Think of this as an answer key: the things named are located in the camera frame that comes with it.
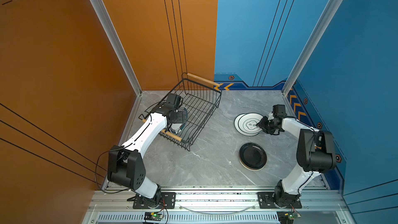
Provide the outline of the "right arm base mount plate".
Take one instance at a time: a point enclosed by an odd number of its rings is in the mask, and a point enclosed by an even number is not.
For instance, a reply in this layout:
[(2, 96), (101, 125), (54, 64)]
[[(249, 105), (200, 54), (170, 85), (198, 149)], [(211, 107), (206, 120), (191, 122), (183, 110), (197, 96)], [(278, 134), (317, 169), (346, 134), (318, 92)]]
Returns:
[(275, 196), (275, 192), (258, 192), (258, 201), (261, 209), (301, 209), (302, 203), (300, 200), (300, 195), (290, 195), (284, 192), (280, 195)]

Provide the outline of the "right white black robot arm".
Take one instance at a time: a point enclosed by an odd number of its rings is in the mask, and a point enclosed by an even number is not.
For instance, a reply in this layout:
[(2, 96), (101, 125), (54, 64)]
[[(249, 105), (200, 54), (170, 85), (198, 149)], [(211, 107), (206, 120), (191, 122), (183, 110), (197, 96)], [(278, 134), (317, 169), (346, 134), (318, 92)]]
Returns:
[(273, 202), (276, 207), (292, 207), (314, 178), (335, 169), (337, 160), (332, 133), (288, 116), (284, 105), (274, 105), (268, 117), (263, 117), (257, 126), (270, 135), (289, 132), (298, 138), (296, 165), (274, 189)]

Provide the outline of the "black wire dish rack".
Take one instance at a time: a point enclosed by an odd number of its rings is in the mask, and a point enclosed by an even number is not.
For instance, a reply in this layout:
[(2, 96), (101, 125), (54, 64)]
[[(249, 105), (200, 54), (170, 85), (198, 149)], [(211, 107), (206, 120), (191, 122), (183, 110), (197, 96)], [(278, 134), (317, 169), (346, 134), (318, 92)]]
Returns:
[(221, 84), (204, 79), (191, 73), (183, 73), (181, 81), (171, 89), (160, 101), (152, 104), (142, 114), (139, 119), (145, 120), (150, 113), (158, 106), (171, 104), (173, 95), (176, 95), (179, 103), (178, 108), (186, 109), (186, 124), (182, 130), (171, 132), (172, 125), (168, 124), (161, 136), (189, 151), (198, 135), (204, 129), (216, 108), (219, 107), (221, 100)]

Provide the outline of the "white plate green rim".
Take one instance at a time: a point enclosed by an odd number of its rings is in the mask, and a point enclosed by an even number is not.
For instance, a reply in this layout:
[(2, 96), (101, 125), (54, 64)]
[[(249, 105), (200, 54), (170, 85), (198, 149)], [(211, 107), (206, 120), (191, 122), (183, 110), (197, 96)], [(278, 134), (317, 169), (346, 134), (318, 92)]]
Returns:
[(245, 114), (240, 114), (240, 115), (238, 115), (238, 116), (235, 118), (235, 120), (234, 120), (234, 127), (235, 127), (236, 131), (237, 131), (239, 134), (242, 134), (242, 135), (244, 135), (244, 136), (249, 136), (250, 133), (247, 132), (247, 130), (246, 130), (244, 124), (241, 122), (241, 118), (242, 118), (243, 116), (245, 116)]
[(248, 113), (241, 118), (241, 122), (244, 124), (247, 132), (250, 133), (249, 136), (256, 136), (262, 132), (261, 130), (258, 131), (256, 128), (256, 124), (259, 123), (262, 118), (263, 116), (257, 113)]

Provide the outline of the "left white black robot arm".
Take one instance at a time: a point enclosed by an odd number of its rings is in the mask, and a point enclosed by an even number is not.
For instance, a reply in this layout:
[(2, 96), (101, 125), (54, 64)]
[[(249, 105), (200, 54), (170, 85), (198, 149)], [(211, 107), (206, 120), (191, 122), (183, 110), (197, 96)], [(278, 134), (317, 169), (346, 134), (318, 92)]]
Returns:
[(182, 97), (170, 93), (143, 120), (141, 128), (121, 146), (108, 152), (107, 178), (138, 195), (150, 208), (161, 203), (161, 186), (146, 176), (143, 158), (158, 134), (166, 134), (178, 142), (177, 134), (188, 122), (188, 111), (182, 107)]

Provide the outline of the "black plate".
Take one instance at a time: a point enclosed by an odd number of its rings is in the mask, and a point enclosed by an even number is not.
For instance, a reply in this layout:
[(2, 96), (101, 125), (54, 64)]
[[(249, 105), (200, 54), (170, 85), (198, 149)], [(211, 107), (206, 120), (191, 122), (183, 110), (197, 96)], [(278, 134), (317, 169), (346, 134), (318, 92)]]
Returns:
[(255, 143), (244, 144), (239, 149), (238, 157), (239, 161), (253, 168), (265, 166), (267, 163), (265, 150)]

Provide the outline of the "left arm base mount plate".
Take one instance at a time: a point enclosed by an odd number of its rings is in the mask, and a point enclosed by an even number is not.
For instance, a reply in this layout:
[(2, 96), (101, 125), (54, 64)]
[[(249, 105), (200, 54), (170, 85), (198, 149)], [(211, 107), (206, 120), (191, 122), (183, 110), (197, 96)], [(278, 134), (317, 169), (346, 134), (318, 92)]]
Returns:
[(133, 202), (134, 209), (174, 209), (176, 203), (175, 192), (161, 192), (153, 199), (136, 196)]

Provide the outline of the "white plate green rim front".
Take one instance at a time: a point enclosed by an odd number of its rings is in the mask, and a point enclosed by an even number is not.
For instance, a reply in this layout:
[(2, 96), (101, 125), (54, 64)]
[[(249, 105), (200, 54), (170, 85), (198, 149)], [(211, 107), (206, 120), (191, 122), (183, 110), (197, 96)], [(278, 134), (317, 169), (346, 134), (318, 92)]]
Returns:
[(249, 136), (250, 133), (247, 132), (247, 130), (246, 130), (244, 124), (241, 122), (241, 118), (242, 118), (243, 116), (245, 116), (245, 114), (240, 114), (240, 115), (238, 115), (238, 116), (235, 118), (235, 120), (234, 120), (234, 127), (235, 127), (236, 131), (237, 131), (239, 134), (242, 134), (242, 135), (244, 135), (244, 136)]

